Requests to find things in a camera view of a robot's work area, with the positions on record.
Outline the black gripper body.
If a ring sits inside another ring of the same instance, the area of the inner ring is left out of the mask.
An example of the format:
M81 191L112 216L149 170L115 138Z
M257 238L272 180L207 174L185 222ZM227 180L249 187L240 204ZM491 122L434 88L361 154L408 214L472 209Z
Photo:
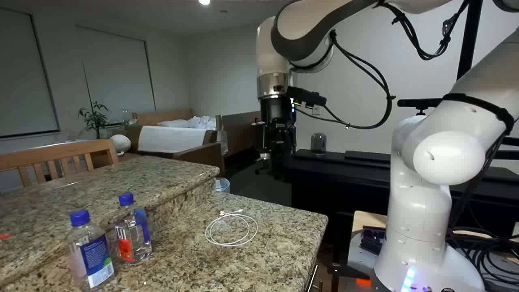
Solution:
M264 96L259 99L262 133L266 143L283 141L292 143L295 138L295 112L292 101L280 96Z

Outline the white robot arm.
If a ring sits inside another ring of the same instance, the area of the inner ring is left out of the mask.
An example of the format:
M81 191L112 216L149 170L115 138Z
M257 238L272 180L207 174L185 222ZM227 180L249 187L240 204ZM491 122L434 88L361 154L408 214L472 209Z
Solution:
M371 3L423 13L449 0L293 0L256 32L257 99L266 122L296 89L290 73L326 58L330 29ZM438 107L403 120L390 141L386 242L374 264L389 292L485 292L476 268L446 243L452 185L476 177L519 118L519 31L472 67Z

